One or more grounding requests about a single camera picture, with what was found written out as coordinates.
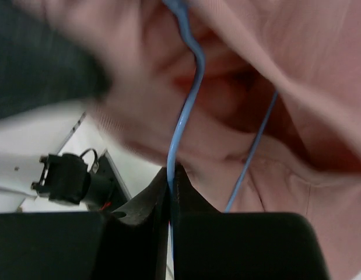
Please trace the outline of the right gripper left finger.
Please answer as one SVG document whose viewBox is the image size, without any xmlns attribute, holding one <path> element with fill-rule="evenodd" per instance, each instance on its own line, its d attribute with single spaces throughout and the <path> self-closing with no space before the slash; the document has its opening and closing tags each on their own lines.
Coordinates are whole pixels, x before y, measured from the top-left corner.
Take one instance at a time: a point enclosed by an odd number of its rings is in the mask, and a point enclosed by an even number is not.
<svg viewBox="0 0 361 280">
<path fill-rule="evenodd" d="M 114 212 L 0 214 L 0 279 L 165 279 L 165 169 Z"/>
</svg>

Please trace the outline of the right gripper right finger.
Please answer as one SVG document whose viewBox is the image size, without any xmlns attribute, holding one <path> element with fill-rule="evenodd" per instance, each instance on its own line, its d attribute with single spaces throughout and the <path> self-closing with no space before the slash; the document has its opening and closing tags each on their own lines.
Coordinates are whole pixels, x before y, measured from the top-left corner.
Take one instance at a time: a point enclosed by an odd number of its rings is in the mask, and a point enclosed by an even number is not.
<svg viewBox="0 0 361 280">
<path fill-rule="evenodd" d="M 176 279 L 329 279 L 309 222 L 296 213 L 222 213 L 177 165 L 171 191 Z"/>
</svg>

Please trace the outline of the pink printed t shirt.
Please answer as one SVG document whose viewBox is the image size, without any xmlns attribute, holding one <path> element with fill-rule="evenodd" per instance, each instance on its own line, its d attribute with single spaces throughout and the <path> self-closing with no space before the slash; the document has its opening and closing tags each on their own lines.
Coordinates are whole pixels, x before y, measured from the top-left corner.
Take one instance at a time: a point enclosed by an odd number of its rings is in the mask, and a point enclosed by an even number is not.
<svg viewBox="0 0 361 280">
<path fill-rule="evenodd" d="M 195 73 L 160 1 L 19 1 L 81 43 L 113 77 L 92 110 L 130 152 L 165 165 Z M 234 212 L 296 212 L 333 279 L 361 271 L 361 1 L 189 1 L 206 70 L 177 151 L 224 209 L 274 92 Z"/>
</svg>

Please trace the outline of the light blue wire hanger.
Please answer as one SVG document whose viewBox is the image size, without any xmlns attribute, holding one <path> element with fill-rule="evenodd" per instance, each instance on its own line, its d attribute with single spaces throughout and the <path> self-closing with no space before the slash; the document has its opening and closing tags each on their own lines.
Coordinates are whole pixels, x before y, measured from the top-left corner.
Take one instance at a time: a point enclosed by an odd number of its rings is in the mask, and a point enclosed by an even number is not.
<svg viewBox="0 0 361 280">
<path fill-rule="evenodd" d="M 187 121 L 190 117 L 191 110 L 195 104 L 195 100 L 197 98 L 197 94 L 199 92 L 199 88 L 201 86 L 204 73 L 205 73 L 205 65 L 206 65 L 206 58 L 205 54 L 193 36 L 193 33 L 190 28 L 190 20 L 188 14 L 187 4 L 184 1 L 163 1 L 162 2 L 168 10 L 172 12 L 172 14 L 177 18 L 178 21 L 178 28 L 180 31 L 181 38 L 185 45 L 191 50 L 195 58 L 196 70 L 194 75 L 194 80 L 190 89 L 190 92 L 184 102 L 183 108 L 181 110 L 180 116 L 177 121 L 176 128 L 174 130 L 174 134 L 172 136 L 170 147 L 167 155 L 167 184 L 169 187 L 169 191 L 171 195 L 174 195 L 174 186 L 175 186 L 175 171 L 176 171 L 176 154 L 178 147 L 180 145 L 180 140 L 185 130 L 185 126 Z M 275 91 L 272 95 L 271 102 L 265 113 L 264 119 L 260 125 L 258 132 L 256 133 L 254 140 L 249 148 L 249 153 L 245 162 L 245 165 L 241 171 L 240 176 L 236 181 L 236 185 L 234 186 L 233 191 L 229 197 L 227 206 L 224 210 L 225 213 L 230 212 L 233 203 L 237 197 L 238 191 L 242 185 L 242 182 L 247 174 L 248 167 L 253 159 L 255 151 L 257 150 L 258 144 L 261 140 L 263 135 L 264 129 L 267 125 L 269 117 L 272 113 L 276 100 L 278 98 L 278 92 Z"/>
</svg>

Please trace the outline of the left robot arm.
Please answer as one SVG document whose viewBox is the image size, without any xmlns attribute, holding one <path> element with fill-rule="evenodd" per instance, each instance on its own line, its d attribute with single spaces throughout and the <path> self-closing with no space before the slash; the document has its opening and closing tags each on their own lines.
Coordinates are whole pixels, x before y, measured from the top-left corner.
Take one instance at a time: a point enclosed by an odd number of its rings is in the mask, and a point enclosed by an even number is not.
<svg viewBox="0 0 361 280">
<path fill-rule="evenodd" d="M 0 120 L 38 107 L 100 97 L 111 82 L 84 49 L 0 1 Z"/>
</svg>

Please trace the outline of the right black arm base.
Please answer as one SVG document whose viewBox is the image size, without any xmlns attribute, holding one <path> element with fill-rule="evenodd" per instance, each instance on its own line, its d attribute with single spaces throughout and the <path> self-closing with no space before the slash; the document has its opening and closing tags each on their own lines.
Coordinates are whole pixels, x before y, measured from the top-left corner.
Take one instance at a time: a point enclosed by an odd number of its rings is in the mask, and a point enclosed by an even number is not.
<svg viewBox="0 0 361 280">
<path fill-rule="evenodd" d="M 40 158 L 44 165 L 31 189 L 49 201 L 66 206 L 81 203 L 90 211 L 112 212 L 130 200 L 129 193 L 108 152 L 93 148 L 80 155 L 65 153 Z"/>
</svg>

